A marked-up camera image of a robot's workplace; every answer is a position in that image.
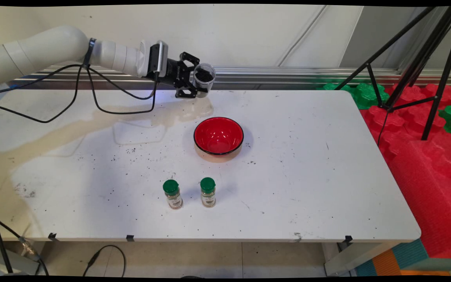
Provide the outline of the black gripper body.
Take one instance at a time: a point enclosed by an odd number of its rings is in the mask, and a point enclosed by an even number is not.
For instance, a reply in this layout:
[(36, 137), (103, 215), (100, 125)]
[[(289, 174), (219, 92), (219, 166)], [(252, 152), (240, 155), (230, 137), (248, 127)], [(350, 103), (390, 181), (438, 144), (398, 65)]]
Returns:
[(173, 86), (175, 89), (188, 88), (190, 84), (190, 67), (185, 63), (187, 57), (180, 56), (179, 60), (168, 58), (163, 76), (158, 82)]

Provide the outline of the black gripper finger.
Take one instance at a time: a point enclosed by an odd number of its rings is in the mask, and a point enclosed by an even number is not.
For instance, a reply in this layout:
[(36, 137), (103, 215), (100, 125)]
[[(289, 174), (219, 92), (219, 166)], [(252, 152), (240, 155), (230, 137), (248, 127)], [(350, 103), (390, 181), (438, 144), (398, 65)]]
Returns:
[(176, 98), (181, 99), (194, 99), (205, 98), (209, 93), (208, 85), (203, 85), (197, 82), (192, 83), (177, 83), (175, 84)]
[(191, 73), (199, 65), (200, 59), (186, 52), (179, 56), (179, 74)]

